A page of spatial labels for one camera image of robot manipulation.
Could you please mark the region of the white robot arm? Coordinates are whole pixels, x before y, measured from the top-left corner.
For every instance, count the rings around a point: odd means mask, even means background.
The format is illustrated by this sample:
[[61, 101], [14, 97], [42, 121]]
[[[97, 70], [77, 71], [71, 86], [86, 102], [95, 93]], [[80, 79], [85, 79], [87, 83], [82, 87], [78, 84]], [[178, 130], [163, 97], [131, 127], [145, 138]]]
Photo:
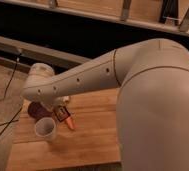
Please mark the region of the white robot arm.
[[123, 171], [189, 171], [189, 50], [175, 41], [117, 48], [59, 75], [36, 63], [23, 97], [52, 108], [59, 97], [109, 88], [119, 90]]

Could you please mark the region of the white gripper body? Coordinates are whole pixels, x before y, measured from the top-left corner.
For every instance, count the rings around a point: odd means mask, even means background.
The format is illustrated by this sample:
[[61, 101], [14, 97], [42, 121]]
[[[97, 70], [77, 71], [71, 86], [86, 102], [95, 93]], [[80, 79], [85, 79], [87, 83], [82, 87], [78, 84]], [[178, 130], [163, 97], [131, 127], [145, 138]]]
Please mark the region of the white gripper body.
[[70, 102], [69, 96], [57, 97], [50, 102], [42, 102], [41, 105], [48, 111], [53, 111], [57, 107], [66, 106]]

